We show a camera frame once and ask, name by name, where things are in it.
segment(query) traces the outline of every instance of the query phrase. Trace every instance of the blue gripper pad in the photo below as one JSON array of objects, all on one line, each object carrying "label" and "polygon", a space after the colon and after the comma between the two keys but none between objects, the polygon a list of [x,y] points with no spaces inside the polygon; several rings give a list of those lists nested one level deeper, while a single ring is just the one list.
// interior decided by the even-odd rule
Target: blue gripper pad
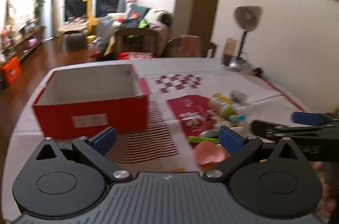
[{"label": "blue gripper pad", "polygon": [[319,126],[324,124],[324,119],[321,115],[315,113],[293,112],[292,121],[297,124]]},{"label": "blue gripper pad", "polygon": [[246,144],[246,139],[232,129],[222,126],[219,129],[219,142],[232,155]]},{"label": "blue gripper pad", "polygon": [[99,134],[92,137],[89,142],[93,149],[105,156],[114,146],[117,140],[117,133],[114,127],[108,127]]}]

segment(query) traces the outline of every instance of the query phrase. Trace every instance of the orange bag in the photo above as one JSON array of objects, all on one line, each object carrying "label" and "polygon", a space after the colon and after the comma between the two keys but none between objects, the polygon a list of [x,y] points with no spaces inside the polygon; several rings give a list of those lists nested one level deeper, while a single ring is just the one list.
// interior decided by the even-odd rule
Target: orange bag
[{"label": "orange bag", "polygon": [[15,79],[21,74],[21,68],[19,64],[19,58],[14,57],[8,61],[3,67],[2,70],[5,74],[7,85],[11,85]]}]

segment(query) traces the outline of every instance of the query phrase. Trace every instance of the box label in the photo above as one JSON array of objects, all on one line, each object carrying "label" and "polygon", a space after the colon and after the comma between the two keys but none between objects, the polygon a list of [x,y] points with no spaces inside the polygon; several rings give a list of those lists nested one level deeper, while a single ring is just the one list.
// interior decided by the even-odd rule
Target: box label
[{"label": "box label", "polygon": [[108,125],[107,114],[73,116],[72,121],[75,128]]}]

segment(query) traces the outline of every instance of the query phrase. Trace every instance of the potted plant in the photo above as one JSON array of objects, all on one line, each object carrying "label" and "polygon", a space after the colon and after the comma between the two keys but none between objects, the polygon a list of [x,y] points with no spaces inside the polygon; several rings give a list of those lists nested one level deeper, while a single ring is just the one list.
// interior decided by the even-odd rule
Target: potted plant
[{"label": "potted plant", "polygon": [[41,8],[44,3],[45,3],[45,0],[35,0],[34,15],[35,15],[35,18],[37,19],[38,26],[41,26],[40,24]]}]

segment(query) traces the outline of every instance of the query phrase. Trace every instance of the lamp base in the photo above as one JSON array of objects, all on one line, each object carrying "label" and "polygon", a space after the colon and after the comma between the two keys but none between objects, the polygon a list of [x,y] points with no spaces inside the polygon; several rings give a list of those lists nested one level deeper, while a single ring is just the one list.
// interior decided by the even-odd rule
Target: lamp base
[{"label": "lamp base", "polygon": [[254,67],[242,57],[234,57],[229,67],[231,67],[234,72],[253,71],[254,69]]}]

